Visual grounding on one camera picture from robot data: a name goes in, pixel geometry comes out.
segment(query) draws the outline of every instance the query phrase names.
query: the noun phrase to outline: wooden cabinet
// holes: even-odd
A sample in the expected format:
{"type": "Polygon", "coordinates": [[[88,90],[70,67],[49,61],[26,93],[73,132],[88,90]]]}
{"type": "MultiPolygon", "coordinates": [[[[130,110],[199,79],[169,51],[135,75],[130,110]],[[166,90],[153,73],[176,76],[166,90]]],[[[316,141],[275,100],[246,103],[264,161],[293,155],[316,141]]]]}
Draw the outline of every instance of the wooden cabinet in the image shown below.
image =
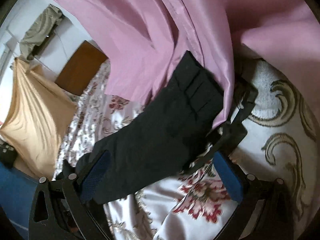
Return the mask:
{"type": "Polygon", "coordinates": [[[64,66],[55,83],[80,96],[107,58],[100,50],[84,41],[64,66]]]}

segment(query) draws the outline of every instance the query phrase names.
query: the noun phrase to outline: black cloth bag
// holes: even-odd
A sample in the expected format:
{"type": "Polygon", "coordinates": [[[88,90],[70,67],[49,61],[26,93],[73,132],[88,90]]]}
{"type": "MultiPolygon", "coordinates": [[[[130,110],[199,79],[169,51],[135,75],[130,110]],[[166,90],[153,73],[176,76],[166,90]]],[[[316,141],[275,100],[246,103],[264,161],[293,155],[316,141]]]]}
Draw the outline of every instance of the black cloth bag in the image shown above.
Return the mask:
{"type": "MultiPolygon", "coordinates": [[[[117,133],[97,141],[92,152],[80,158],[76,173],[97,154],[109,155],[104,172],[101,168],[89,172],[80,195],[107,203],[176,175],[204,152],[205,137],[222,108],[223,91],[187,51],[168,85],[144,112],[117,133]]],[[[64,170],[65,176],[71,172],[68,167],[64,170]]]]}

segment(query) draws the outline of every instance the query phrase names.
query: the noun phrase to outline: white wall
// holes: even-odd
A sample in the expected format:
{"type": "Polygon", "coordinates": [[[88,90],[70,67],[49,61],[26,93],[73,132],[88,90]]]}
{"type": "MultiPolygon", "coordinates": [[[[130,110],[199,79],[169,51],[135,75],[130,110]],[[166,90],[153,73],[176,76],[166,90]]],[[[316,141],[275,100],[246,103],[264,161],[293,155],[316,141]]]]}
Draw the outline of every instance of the white wall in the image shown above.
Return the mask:
{"type": "MultiPolygon", "coordinates": [[[[52,71],[51,73],[48,71],[47,78],[54,80],[84,40],[93,45],[95,43],[80,22],[53,0],[18,0],[0,27],[0,46],[6,44],[14,51],[15,56],[19,56],[19,41],[50,3],[60,8],[66,16],[56,28],[58,35],[55,35],[40,57],[41,63],[52,71]]],[[[0,121],[2,122],[7,116],[12,96],[12,70],[9,68],[12,61],[13,57],[0,81],[0,121]]]]}

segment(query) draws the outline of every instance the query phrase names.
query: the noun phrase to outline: bedsheet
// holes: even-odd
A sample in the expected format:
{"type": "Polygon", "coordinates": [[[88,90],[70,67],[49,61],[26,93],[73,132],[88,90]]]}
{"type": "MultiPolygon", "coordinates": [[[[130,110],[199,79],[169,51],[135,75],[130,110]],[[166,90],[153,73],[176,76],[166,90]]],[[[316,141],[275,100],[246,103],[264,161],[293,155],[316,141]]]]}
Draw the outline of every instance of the bedsheet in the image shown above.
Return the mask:
{"type": "MultiPolygon", "coordinates": [[[[239,75],[257,87],[256,107],[244,121],[249,133],[231,158],[259,179],[281,177],[292,193],[295,238],[306,227],[316,182],[315,123],[303,97],[287,78],[261,59],[235,61],[239,75]]],[[[77,112],[60,148],[62,161],[73,166],[94,143],[128,125],[143,106],[105,95],[110,73],[107,60],[77,103],[77,112]]],[[[234,115],[241,107],[242,87],[235,83],[234,115]]],[[[236,208],[215,168],[207,163],[192,176],[163,179],[104,205],[117,240],[213,240],[236,208]]],[[[249,224],[243,233],[252,228],[249,224]]]]}

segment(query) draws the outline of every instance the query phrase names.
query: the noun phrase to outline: khaki cloth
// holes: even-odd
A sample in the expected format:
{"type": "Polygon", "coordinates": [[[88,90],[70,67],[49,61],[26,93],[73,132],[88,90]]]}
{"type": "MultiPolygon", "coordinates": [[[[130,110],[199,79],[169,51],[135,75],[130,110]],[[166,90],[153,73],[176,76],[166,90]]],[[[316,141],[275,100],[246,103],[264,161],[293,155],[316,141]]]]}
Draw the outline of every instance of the khaki cloth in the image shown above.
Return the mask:
{"type": "Polygon", "coordinates": [[[1,136],[37,176],[52,179],[57,153],[76,106],[62,89],[41,75],[41,66],[16,58],[12,101],[1,136]]]}
{"type": "Polygon", "coordinates": [[[39,15],[20,41],[20,51],[24,58],[33,59],[32,52],[35,46],[40,46],[44,42],[54,25],[60,24],[62,16],[61,10],[52,4],[39,15]]]}

